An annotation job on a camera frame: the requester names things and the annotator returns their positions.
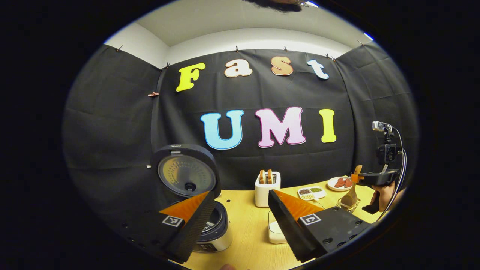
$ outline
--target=letter m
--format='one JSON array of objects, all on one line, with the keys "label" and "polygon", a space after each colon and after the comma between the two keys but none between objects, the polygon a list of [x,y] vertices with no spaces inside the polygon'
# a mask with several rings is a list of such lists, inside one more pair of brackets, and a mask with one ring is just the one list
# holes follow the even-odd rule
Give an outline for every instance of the letter m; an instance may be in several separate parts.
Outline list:
[{"label": "letter m", "polygon": [[272,109],[260,109],[255,112],[255,115],[260,118],[260,126],[262,129],[262,140],[258,143],[261,148],[268,148],[275,145],[270,134],[273,134],[276,141],[282,145],[287,137],[287,143],[290,145],[297,145],[304,143],[307,139],[303,136],[301,127],[302,108],[289,107],[285,111],[283,121],[275,115]]}]

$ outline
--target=open lid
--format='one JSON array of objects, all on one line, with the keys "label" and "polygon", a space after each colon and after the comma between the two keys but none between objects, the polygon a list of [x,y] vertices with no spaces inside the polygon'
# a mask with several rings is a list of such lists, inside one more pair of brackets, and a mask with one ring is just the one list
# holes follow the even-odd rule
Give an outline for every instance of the open lid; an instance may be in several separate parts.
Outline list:
[{"label": "open lid", "polygon": [[192,197],[206,191],[220,195],[213,155],[197,145],[179,144],[162,147],[151,158],[156,177],[173,193]]}]

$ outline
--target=blue letter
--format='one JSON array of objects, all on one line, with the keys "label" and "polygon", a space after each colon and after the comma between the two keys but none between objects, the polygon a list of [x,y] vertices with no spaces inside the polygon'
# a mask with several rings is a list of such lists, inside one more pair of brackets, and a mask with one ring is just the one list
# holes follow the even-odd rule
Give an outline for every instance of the blue letter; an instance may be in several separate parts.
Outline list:
[{"label": "blue letter", "polygon": [[324,73],[322,71],[322,68],[324,67],[322,64],[318,63],[317,60],[310,60],[307,62],[307,64],[309,64],[310,66],[312,66],[313,68],[313,71],[315,71],[315,74],[317,74],[317,76],[319,78],[322,78],[324,80],[328,79],[328,74],[327,73]]},{"label": "blue letter", "polygon": [[230,118],[232,123],[232,137],[228,140],[220,138],[220,133],[218,131],[218,119],[222,116],[218,112],[212,112],[202,115],[200,120],[204,123],[205,126],[205,139],[207,144],[217,150],[227,150],[232,149],[240,144],[242,138],[241,131],[241,116],[243,115],[242,110],[229,110],[227,111],[227,117]]}]

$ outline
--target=hand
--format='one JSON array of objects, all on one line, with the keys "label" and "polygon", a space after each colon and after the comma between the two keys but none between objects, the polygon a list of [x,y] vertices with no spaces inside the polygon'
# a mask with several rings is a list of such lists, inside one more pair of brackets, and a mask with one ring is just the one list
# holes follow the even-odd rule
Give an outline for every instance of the hand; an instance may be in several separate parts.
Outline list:
[{"label": "hand", "polygon": [[237,269],[235,268],[235,266],[231,264],[225,264],[224,266],[222,266],[222,268],[220,268],[220,270],[237,270]]},{"label": "hand", "polygon": [[380,198],[378,200],[379,203],[379,211],[383,212],[385,211],[385,208],[388,205],[388,202],[390,202],[390,199],[393,196],[393,193],[395,192],[395,181],[392,181],[390,185],[388,186],[381,186],[381,185],[373,185],[372,188],[375,190],[372,200],[370,204],[373,203],[375,198],[380,195]]}]

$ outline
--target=black curtain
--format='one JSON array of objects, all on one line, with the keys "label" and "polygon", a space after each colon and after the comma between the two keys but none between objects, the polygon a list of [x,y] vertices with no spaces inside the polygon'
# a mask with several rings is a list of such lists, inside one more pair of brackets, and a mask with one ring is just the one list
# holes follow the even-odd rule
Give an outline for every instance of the black curtain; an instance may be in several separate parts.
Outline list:
[{"label": "black curtain", "polygon": [[[382,132],[372,130],[373,121],[389,123],[400,132],[407,153],[407,172],[401,189],[413,177],[420,141],[419,117],[410,87],[400,68],[375,42],[359,46],[336,59],[347,88],[355,124],[353,166],[363,172],[380,172],[376,149],[384,143]],[[400,146],[395,132],[392,143]],[[400,168],[401,156],[390,168]]]},{"label": "black curtain", "polygon": [[[271,71],[271,59],[286,56],[294,71],[279,76]],[[245,59],[253,70],[249,76],[229,78],[224,75],[225,63]],[[319,78],[309,60],[317,60],[329,74]],[[176,91],[182,67],[205,63],[193,88]],[[304,52],[253,49],[221,52],[173,64],[164,69],[158,84],[159,97],[152,114],[152,151],[170,144],[197,144],[213,153],[222,189],[253,190],[260,170],[280,172],[282,187],[298,186],[328,180],[351,172],[354,149],[354,125],[345,84],[335,63],[325,56]],[[282,120],[288,107],[301,107],[301,124],[306,142],[289,145],[284,142],[260,148],[259,109],[270,108]],[[200,117],[218,112],[219,134],[223,139],[232,136],[229,110],[241,109],[243,137],[241,143],[229,150],[216,150],[205,141],[204,123]],[[331,109],[334,115],[333,143],[322,143],[323,120],[320,109]]]},{"label": "black curtain", "polygon": [[[287,56],[294,72],[273,74],[274,56]],[[253,73],[226,77],[225,63],[234,59],[247,60]],[[321,63],[329,78],[319,78],[309,60]],[[200,62],[206,68],[192,81],[194,87],[177,92],[179,69]],[[159,96],[148,97],[153,91]],[[303,109],[306,142],[276,141],[273,147],[260,148],[255,111],[270,108],[282,120],[292,106]],[[210,148],[200,117],[220,113],[219,134],[228,139],[232,130],[225,114],[235,109],[244,110],[242,142],[230,150]],[[335,112],[333,143],[321,142],[320,109]],[[381,170],[375,151],[383,135],[372,131],[372,121],[390,123],[401,132],[410,179],[419,140],[415,104],[398,67],[373,42],[335,61],[310,53],[255,49],[205,55],[162,70],[103,45],[70,90],[62,136],[67,167],[81,196],[111,229],[127,237],[125,223],[135,227],[138,215],[165,208],[175,199],[154,169],[147,168],[152,153],[162,146],[190,143],[210,150],[223,189],[252,190],[261,169],[280,172],[282,187],[289,187],[349,174],[358,164],[364,172]]]}]

